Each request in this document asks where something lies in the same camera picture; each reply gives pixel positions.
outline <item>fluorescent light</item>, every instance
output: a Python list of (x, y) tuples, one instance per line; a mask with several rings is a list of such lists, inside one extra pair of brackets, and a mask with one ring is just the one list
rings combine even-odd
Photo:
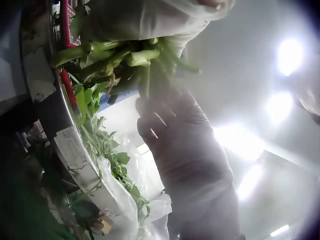
[(214, 128), (217, 141), (242, 158), (257, 160), (263, 152), (263, 142), (241, 125)]
[(281, 73), (289, 76), (300, 66), (302, 59), (303, 48), (297, 40), (288, 39), (282, 42), (278, 50), (278, 67)]
[(292, 108), (292, 97), (288, 92), (273, 95), (268, 102), (267, 111), (274, 123), (280, 123), (290, 113)]
[(289, 225), (284, 225), (283, 227), (277, 229), (276, 231), (270, 233), (270, 236), (271, 237), (274, 237), (274, 236), (277, 236), (278, 234), (284, 232), (285, 230), (288, 230), (289, 229)]
[(239, 200), (245, 200), (252, 193), (261, 175), (262, 165), (255, 165), (247, 172), (237, 191)]
[(144, 143), (141, 146), (137, 147), (137, 150), (142, 155), (142, 154), (146, 153), (147, 151), (149, 151), (149, 147), (147, 146), (147, 144)]

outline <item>plastic bag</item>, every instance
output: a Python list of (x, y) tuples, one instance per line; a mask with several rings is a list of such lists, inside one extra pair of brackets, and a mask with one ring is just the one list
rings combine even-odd
[(100, 156), (98, 158), (105, 188), (111, 195), (111, 199), (101, 197), (101, 201), (106, 201), (108, 208), (104, 210), (107, 216), (113, 221), (111, 231), (105, 235), (104, 239), (112, 240), (134, 240), (136, 238), (139, 222), (137, 215), (137, 205), (130, 193), (111, 174), (109, 160)]
[(136, 184), (141, 195), (150, 202), (150, 214), (144, 225), (140, 226), (136, 239), (169, 240), (167, 221), (168, 214), (172, 212), (170, 196), (153, 185), (147, 172), (146, 160), (129, 141), (128, 137), (115, 137), (115, 139), (120, 144), (116, 150), (126, 152), (130, 156), (126, 165), (128, 177)]

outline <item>person's arm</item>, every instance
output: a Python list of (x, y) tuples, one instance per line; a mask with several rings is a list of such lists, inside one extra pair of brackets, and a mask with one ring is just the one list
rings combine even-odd
[(188, 90), (159, 89), (159, 96), (137, 100), (138, 131), (171, 197), (182, 239), (237, 239), (233, 174), (206, 115)]
[(178, 56), (212, 20), (224, 18), (235, 0), (94, 0), (81, 27), (84, 41), (166, 37)]

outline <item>person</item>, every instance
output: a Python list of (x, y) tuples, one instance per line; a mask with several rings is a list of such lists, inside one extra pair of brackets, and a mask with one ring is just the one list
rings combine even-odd
[(159, 93), (137, 99), (137, 127), (172, 200), (170, 239), (243, 239), (232, 170), (208, 118), (187, 89)]

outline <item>white label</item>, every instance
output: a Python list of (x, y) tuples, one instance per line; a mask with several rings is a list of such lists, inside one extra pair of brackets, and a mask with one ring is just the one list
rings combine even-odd
[(91, 162), (76, 126), (57, 132), (54, 141), (71, 169), (82, 168)]

